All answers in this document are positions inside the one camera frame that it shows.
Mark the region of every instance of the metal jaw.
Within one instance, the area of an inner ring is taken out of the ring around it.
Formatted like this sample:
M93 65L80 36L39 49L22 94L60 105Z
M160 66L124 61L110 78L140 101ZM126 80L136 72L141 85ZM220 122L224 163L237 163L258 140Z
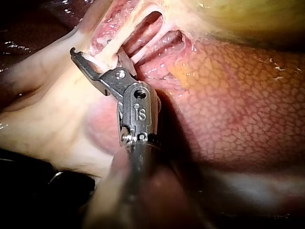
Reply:
M118 101L120 145L127 146L136 141L155 142L160 99L149 84L137 81L129 74L132 72L135 76L136 71L123 49L118 53L119 65L122 67L104 74L97 73L82 52L75 52L75 48L72 48L70 54L72 61L99 91L105 96L112 94Z

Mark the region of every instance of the engraved logo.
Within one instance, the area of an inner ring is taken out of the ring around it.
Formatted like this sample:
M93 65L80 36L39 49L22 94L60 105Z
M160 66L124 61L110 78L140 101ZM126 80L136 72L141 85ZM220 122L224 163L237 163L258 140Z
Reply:
M134 104L135 109L135 119L136 121L145 121L146 120L146 111L143 108L140 108L139 104Z

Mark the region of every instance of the screw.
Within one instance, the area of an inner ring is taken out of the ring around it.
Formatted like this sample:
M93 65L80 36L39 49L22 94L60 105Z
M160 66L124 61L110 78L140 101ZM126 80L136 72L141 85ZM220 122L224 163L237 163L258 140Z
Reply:
M141 133L138 135L139 140L144 140L146 138L146 135L144 133Z
M116 74L115 74L116 78L118 80L123 79L125 77L125 72L124 70L119 70Z

